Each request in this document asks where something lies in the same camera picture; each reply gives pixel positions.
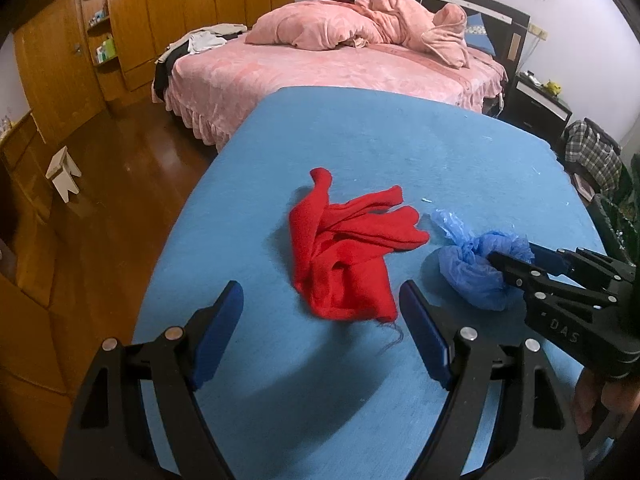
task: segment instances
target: headboard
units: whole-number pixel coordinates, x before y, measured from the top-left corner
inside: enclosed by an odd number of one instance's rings
[[[447,2],[463,7],[469,16],[480,12],[487,36],[495,49],[495,60],[505,67],[509,82],[514,81],[527,29],[529,28],[529,16],[527,14],[493,0],[416,1],[431,12],[438,12]]]

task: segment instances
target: metal screw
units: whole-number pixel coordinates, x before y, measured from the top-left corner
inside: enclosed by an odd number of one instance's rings
[[[184,330],[180,326],[171,326],[164,331],[164,337],[169,341],[180,339],[184,334]]]
[[[105,352],[111,352],[116,346],[118,346],[118,340],[114,337],[108,337],[102,342],[102,349]]]
[[[466,339],[467,341],[475,341],[475,339],[478,338],[478,332],[470,326],[463,326],[460,329],[460,335],[462,339]]]
[[[535,339],[527,339],[524,342],[524,346],[526,346],[532,352],[537,352],[538,350],[540,350],[540,343]]]

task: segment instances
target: blue plastic bag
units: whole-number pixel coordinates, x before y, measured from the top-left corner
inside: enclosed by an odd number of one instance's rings
[[[504,282],[486,257],[492,251],[508,254],[523,262],[533,262],[533,252],[525,236],[489,231],[481,236],[466,228],[451,212],[437,209],[431,219],[455,245],[438,252],[440,272],[460,296],[484,310],[504,310],[522,292]]]

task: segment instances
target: plaid shirt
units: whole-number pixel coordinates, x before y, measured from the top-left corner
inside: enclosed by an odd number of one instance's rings
[[[613,147],[584,121],[575,121],[562,136],[567,140],[565,160],[584,167],[600,186],[600,192],[612,198],[622,172],[622,161]]]

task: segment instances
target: white cloth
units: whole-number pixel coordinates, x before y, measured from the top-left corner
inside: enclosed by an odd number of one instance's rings
[[[158,58],[156,63],[164,63],[166,61],[166,58],[169,56],[169,54],[172,53],[172,51],[181,46],[185,41],[189,41],[191,39],[191,36],[199,32],[210,32],[214,36],[226,36],[227,34],[235,34],[236,32],[246,32],[246,30],[246,25],[241,25],[239,23],[219,23],[217,25],[212,25],[211,27],[197,28],[196,30],[187,32],[183,37],[180,38],[180,40],[170,43],[166,50],[162,53],[162,56]]]
[[[198,54],[212,48],[223,46],[225,38],[212,34],[208,30],[201,30],[189,37],[189,54]]]

